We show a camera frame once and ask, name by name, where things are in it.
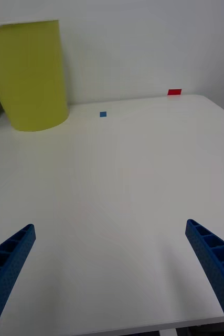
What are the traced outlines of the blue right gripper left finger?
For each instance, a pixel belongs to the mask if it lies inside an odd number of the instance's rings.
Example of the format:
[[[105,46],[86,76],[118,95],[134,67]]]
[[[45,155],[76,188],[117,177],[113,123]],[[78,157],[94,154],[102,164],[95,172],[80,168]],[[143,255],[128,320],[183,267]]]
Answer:
[[[35,240],[35,227],[28,224],[0,244],[0,317]]]

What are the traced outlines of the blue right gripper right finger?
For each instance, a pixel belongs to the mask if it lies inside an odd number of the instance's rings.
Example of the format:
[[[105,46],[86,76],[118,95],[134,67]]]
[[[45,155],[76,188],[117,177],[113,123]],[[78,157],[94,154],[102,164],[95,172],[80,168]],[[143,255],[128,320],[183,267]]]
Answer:
[[[187,221],[185,235],[224,312],[224,241],[193,219]]]

